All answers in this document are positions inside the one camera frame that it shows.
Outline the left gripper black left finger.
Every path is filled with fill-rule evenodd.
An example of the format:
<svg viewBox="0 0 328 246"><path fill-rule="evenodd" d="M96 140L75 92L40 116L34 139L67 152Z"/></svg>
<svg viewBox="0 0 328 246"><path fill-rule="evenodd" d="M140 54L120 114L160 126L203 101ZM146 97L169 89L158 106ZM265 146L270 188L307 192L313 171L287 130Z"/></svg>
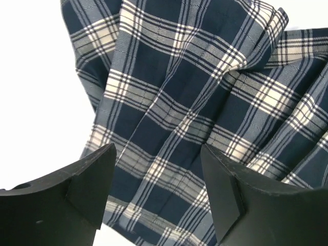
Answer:
<svg viewBox="0 0 328 246"><path fill-rule="evenodd" d="M38 179L1 190L1 245L92 245L116 161L114 144Z"/></svg>

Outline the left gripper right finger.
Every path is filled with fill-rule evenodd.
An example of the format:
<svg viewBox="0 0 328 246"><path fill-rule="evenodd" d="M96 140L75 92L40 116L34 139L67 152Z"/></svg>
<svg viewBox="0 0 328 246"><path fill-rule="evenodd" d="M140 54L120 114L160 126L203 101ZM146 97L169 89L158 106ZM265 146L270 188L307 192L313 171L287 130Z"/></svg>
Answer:
<svg viewBox="0 0 328 246"><path fill-rule="evenodd" d="M200 156L219 245L327 245L327 187L270 179L210 145Z"/></svg>

